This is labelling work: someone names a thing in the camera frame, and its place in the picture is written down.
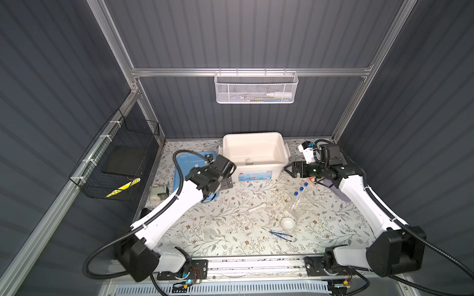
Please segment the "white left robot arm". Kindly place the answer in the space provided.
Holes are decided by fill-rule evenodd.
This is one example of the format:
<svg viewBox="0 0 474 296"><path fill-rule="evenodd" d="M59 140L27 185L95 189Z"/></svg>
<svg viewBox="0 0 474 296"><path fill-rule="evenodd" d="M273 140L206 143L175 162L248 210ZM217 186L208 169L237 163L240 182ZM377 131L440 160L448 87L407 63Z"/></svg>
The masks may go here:
<svg viewBox="0 0 474 296"><path fill-rule="evenodd" d="M203 167L192 168L184 175L177 162L180 153L197 152L180 150L173 155L178 172L178 188L152 212L131 225L130 238L125 239L118 251L121 265L136 282L154 273L168 272L186 278L191 270L191 257L181 248L159 247L159 241L175 222L191 207L216 194L224 180L229 179L237 166L222 155L217 155Z"/></svg>

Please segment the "white plastic storage box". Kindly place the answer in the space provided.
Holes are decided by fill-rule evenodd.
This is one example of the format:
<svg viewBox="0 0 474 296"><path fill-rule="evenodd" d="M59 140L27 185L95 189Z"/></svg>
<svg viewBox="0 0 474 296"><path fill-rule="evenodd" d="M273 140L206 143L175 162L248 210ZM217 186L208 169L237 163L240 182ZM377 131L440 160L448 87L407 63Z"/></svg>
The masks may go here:
<svg viewBox="0 0 474 296"><path fill-rule="evenodd" d="M232 175L234 183L277 180L291 156L288 145L277 132L227 134L219 154L237 166ZM247 159L252 159L254 164L246 165Z"/></svg>

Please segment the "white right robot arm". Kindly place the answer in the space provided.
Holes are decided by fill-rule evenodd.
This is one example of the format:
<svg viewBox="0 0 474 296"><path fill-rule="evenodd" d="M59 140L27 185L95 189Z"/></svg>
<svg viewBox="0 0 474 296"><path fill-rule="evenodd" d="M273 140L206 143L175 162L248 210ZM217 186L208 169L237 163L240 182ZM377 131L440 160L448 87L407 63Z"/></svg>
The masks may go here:
<svg viewBox="0 0 474 296"><path fill-rule="evenodd" d="M384 278L421 269L425 232L408 226L372 191L365 171L338 144L318 139L305 141L297 149L304 160L291 162L284 170L293 178L313 178L320 185L329 181L329 187L356 206L375 236L369 247L328 247L323 255L328 274L358 268Z"/></svg>

